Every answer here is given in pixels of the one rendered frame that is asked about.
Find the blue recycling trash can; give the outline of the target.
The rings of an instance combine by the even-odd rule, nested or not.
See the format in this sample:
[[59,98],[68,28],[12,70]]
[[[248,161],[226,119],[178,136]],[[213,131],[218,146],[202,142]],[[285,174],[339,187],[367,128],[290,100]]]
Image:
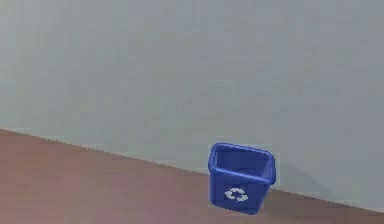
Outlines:
[[255,215],[276,182],[273,154],[248,146],[214,144],[208,170],[210,202],[243,214]]

